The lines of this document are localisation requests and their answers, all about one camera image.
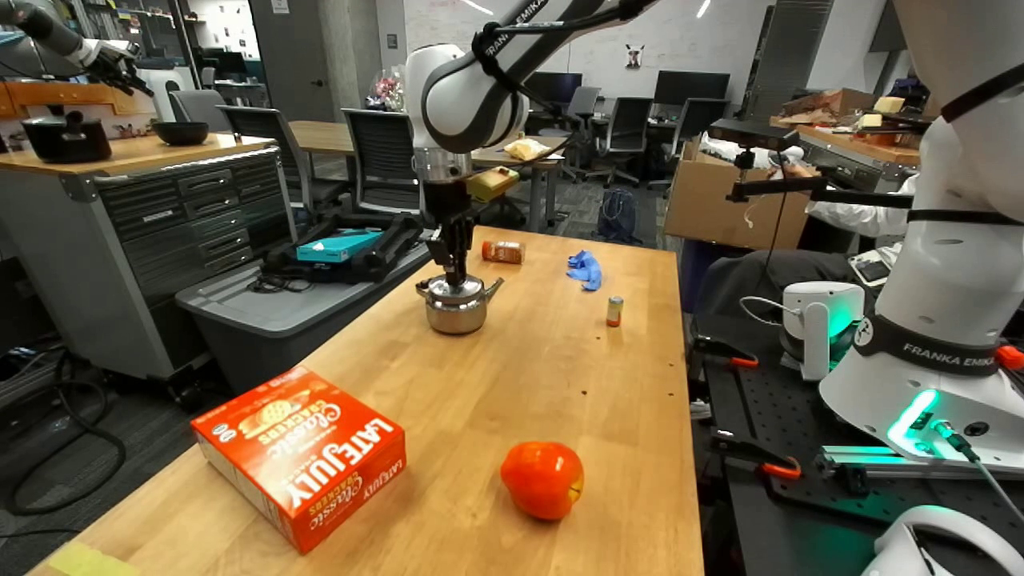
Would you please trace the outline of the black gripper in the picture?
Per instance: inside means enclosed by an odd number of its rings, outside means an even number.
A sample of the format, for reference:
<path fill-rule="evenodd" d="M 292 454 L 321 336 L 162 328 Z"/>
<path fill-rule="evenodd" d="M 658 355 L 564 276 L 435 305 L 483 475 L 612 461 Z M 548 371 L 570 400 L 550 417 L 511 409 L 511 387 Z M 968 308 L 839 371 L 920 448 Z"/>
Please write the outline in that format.
<path fill-rule="evenodd" d="M 464 178 L 452 183 L 421 183 L 421 199 L 426 199 L 426 225 L 427 225 L 427 249 L 437 257 L 437 276 L 449 280 L 449 257 L 453 259 L 453 285 L 462 288 L 466 280 L 466 249 L 473 238 L 473 219 L 470 219 L 470 195 Z"/>

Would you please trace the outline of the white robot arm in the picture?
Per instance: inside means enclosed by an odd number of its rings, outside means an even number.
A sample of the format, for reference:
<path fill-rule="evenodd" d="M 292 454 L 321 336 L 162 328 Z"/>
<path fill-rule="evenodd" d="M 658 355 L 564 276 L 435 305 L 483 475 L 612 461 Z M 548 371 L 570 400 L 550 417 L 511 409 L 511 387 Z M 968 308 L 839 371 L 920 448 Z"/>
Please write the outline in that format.
<path fill-rule="evenodd" d="M 570 38 L 637 20 L 651 0 L 517 0 L 483 21 L 466 46 L 407 53 L 410 167 L 426 189 L 427 238 L 441 277 L 466 277 L 470 153 L 510 141 L 530 101 L 526 81 Z"/>

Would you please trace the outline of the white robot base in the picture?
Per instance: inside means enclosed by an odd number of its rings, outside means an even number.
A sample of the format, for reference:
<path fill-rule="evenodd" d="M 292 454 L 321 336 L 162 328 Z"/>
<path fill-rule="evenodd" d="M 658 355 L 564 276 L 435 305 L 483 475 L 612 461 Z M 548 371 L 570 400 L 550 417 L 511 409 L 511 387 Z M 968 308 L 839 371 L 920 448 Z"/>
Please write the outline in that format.
<path fill-rule="evenodd" d="M 891 2 L 938 117 L 902 253 L 818 395 L 904 458 L 1013 471 L 1024 394 L 995 347 L 1024 305 L 1024 0 Z"/>

